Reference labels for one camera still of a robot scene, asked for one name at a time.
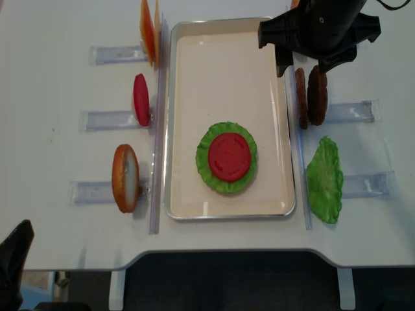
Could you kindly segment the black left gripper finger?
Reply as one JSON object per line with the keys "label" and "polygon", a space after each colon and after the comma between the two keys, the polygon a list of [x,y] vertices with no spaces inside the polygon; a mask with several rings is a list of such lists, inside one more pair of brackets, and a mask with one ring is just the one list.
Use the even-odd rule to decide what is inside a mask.
{"label": "black left gripper finger", "polygon": [[19,310],[21,278],[34,231],[30,220],[24,220],[1,243],[1,310]]}

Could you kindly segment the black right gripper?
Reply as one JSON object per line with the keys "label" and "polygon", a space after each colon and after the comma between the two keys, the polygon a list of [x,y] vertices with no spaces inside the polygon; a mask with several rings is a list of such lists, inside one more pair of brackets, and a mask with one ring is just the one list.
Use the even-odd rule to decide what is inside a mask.
{"label": "black right gripper", "polygon": [[263,21],[259,48],[275,46],[277,77],[293,65],[292,52],[318,60],[320,72],[354,61],[357,45],[380,36],[380,20],[361,13],[366,2],[353,0],[300,1],[296,8]]}

